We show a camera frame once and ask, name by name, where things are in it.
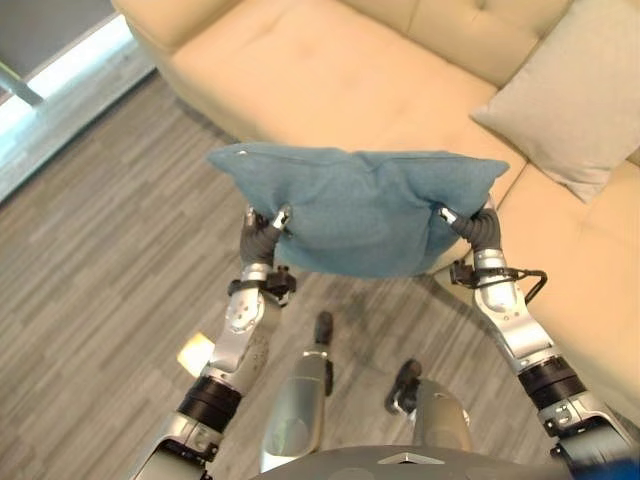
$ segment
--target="robotic hand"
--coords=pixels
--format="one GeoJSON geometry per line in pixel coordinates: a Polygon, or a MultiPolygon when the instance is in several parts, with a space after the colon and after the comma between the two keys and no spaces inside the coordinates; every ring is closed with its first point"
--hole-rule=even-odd
{"type": "Polygon", "coordinates": [[[236,409],[267,363],[280,310],[296,290],[288,268],[274,271],[274,252],[291,218],[282,207],[272,221],[249,207],[240,237],[242,272],[229,285],[231,297],[214,352],[184,400],[143,454],[132,480],[210,480],[211,462],[236,409]]]}
{"type": "Polygon", "coordinates": [[[529,313],[527,304],[546,283],[546,274],[507,266],[491,200],[471,218],[446,207],[439,214],[473,249],[474,266],[456,262],[451,280],[474,289],[475,310],[491,326],[547,434],[558,438],[552,455],[573,469],[635,457],[634,440],[611,410],[587,390],[529,313]],[[539,276],[540,281],[525,296],[516,282],[531,275],[539,276]]]}

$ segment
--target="gray pillow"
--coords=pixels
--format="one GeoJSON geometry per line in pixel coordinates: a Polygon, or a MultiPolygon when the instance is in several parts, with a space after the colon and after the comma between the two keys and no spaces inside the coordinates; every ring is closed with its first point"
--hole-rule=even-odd
{"type": "Polygon", "coordinates": [[[276,255],[307,270],[356,277],[423,273],[457,235],[434,208],[479,210],[509,166],[447,152],[354,152],[268,143],[214,150],[249,203],[293,208],[276,255]]]}
{"type": "Polygon", "coordinates": [[[591,200],[640,145],[640,0],[576,0],[471,116],[591,200]]]}

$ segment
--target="tufted sofa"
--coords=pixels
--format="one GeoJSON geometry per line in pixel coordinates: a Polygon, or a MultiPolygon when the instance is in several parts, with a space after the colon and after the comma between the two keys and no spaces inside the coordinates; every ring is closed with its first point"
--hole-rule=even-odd
{"type": "MultiPolygon", "coordinates": [[[[114,0],[180,97],[238,139],[508,162],[492,190],[506,256],[550,276],[534,315],[586,383],[640,424],[637,158],[584,204],[469,118],[570,3],[114,0]]],[[[461,298],[446,266],[467,254],[459,242],[433,269],[461,298]]]]}

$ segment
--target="wood-look floor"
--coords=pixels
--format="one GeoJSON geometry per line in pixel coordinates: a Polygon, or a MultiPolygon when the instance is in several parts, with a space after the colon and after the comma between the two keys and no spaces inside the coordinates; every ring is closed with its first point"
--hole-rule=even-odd
{"type": "MultiPolygon", "coordinates": [[[[152,76],[0,206],[1,479],[122,478],[178,405],[192,379],[176,354],[195,332],[216,334],[239,269],[245,202],[204,161],[230,141],[152,76]]],[[[382,400],[415,356],[469,410],[479,452],[547,461],[518,381],[431,278],[298,280],[216,478],[257,472],[275,391],[322,309],[336,319],[326,447],[410,441],[382,400]]]]}

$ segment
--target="blue cushion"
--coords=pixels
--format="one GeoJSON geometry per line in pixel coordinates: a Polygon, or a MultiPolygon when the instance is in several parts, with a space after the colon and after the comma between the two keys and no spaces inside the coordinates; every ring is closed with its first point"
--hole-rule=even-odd
{"type": "Polygon", "coordinates": [[[293,216],[276,255],[316,272],[392,277],[427,270],[456,240],[432,212],[471,215],[509,166],[448,152],[354,152],[239,143],[209,160],[256,211],[293,216]]]}

